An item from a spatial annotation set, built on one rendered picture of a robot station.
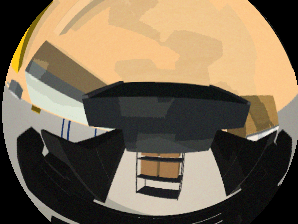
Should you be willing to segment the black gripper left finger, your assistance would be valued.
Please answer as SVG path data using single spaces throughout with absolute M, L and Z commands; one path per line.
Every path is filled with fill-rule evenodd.
M 80 143 L 72 143 L 45 129 L 40 131 L 48 152 L 68 164 L 77 179 L 93 194 L 94 200 L 104 204 L 125 152 L 122 129 L 114 128 Z

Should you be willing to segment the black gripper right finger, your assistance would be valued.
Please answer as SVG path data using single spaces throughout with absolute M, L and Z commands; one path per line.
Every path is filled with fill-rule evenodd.
M 267 133 L 257 141 L 235 136 L 234 133 L 225 131 L 216 132 L 210 149 L 212 149 L 214 159 L 220 168 L 226 196 L 241 189 L 241 184 L 254 167 L 257 167 L 263 151 L 273 143 L 275 137 L 277 137 L 277 131 L 270 135 Z

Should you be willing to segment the yellow flat bar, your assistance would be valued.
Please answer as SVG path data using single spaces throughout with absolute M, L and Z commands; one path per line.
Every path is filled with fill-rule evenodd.
M 15 69 L 16 73 L 19 73 L 19 69 L 21 68 L 21 64 L 23 64 L 25 49 L 27 49 L 28 41 L 31 40 L 31 36 L 33 34 L 33 30 L 35 30 L 36 24 L 39 23 L 41 16 L 44 15 L 44 12 L 48 10 L 48 7 L 51 6 L 53 2 L 49 3 L 47 7 L 44 8 L 43 11 L 40 12 L 40 15 L 37 16 L 31 26 L 29 26 L 27 32 L 25 32 L 23 39 L 20 40 L 19 45 L 17 45 L 15 55 L 12 57 L 12 67 Z

